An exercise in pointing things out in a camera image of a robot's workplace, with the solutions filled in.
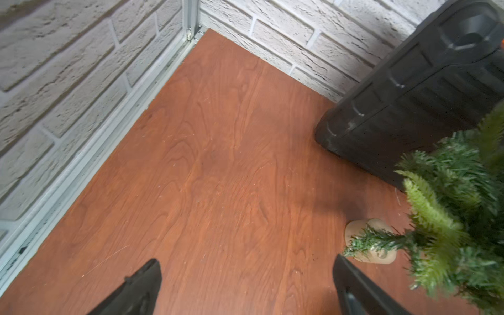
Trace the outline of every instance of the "wood grain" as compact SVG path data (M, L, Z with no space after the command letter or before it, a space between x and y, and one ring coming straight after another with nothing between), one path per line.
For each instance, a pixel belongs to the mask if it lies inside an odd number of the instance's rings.
M338 314L349 220L408 225L405 196L325 151L332 104L209 30L27 267L1 314L86 314L148 259L155 314ZM405 255L353 261L414 314L475 313L410 291Z

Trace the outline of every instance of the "brick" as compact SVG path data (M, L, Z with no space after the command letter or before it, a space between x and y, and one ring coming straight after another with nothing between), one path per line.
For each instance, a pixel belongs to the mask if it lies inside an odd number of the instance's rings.
M269 50L263 48L262 46L260 46L256 42L239 34L238 32L234 31L230 27L227 27L226 25L224 25L220 21L218 21L215 18L206 14L204 11L201 11L200 18L201 18L201 23L203 25L217 31L218 33L222 34L227 39L240 45L241 47L250 51L254 55L261 58L262 60L264 60L267 63L273 65L274 67L280 69L281 71L283 71L287 74L289 73L290 68L292 67L291 63L289 63L286 60L282 59L281 57L271 53Z
M93 135L125 94L126 88L122 81L111 85L79 119L75 128L62 139L59 146L51 150L0 204L0 219L19 219Z
M403 17L375 0L343 0L338 7L393 46L399 46L415 30Z
M163 0L130 0L112 14L117 38L122 42Z
M147 19L124 44L103 61L63 102L42 121L44 127L61 137L107 86L140 54L156 35L154 17Z
M503 0L494 0L496 4L498 2L504 4ZM445 3L445 0L387 0L384 1L385 4L392 3L395 7L399 8L400 11L404 12L408 16L414 17L417 23L423 21L429 14L439 9L439 7Z
M298 80L299 82L303 83L304 85L308 86L312 90L316 91L320 95L327 97L329 100L333 102L337 102L342 98L342 96L338 92L328 87L327 85L321 83L320 81L308 75L306 72L304 72L299 68L295 68L292 71L291 76L296 80Z
M158 18L158 29L162 29L166 23L170 22L175 13L182 9L181 0L166 0L156 11Z
M182 29L182 12L177 15L161 30L159 36L156 37L133 61L126 70L126 77L131 86L135 85L138 79L163 52L168 44Z
M306 44L313 34L313 28L290 15L269 0L231 0L256 14L261 20L282 30L286 35L301 44Z
M201 0L201 9L244 34L252 25L252 16L224 0Z
M0 29L12 21L37 8L44 0L3 0L0 1Z
M373 65L392 51L381 39L321 0L290 0L288 3L296 13L309 20L312 26L331 35L338 43Z
M0 200L52 147L52 140L32 130L0 160Z
M372 70L362 59L355 57L346 48L338 45L324 34L317 37L311 50L357 81L364 79Z
M3 90L12 88L119 1L52 0L3 29L0 33L0 87Z
M71 90L114 46L103 22L62 53L51 67L0 108L0 152L18 139L66 92Z
M342 93L347 92L356 83L327 62L304 50L303 47L290 41L261 22L256 22L253 38L266 47L273 49L278 54L290 58L294 63L313 72L320 80L325 81L329 86L334 87Z

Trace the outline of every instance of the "artificial plant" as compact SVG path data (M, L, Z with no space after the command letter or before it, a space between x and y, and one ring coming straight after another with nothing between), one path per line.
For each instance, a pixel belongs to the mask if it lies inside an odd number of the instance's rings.
M397 172L411 205L403 234L367 226L346 256L403 249L414 287L454 293L485 314L504 313L504 102L477 129L403 156Z

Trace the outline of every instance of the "black plastic case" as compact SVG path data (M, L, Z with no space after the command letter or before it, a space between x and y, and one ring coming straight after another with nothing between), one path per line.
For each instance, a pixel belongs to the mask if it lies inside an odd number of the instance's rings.
M504 98L503 10L448 1L322 117L316 141L402 189L396 163L475 127Z

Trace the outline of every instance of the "black object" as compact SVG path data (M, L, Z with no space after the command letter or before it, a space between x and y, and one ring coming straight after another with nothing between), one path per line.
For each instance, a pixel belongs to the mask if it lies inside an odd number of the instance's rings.
M448 1L316 128L316 141L402 189L405 152L477 126L504 98L504 12L489 0Z
M334 262L333 279L343 315L410 314L341 255Z
M152 315L161 280L159 261L151 259L88 315Z

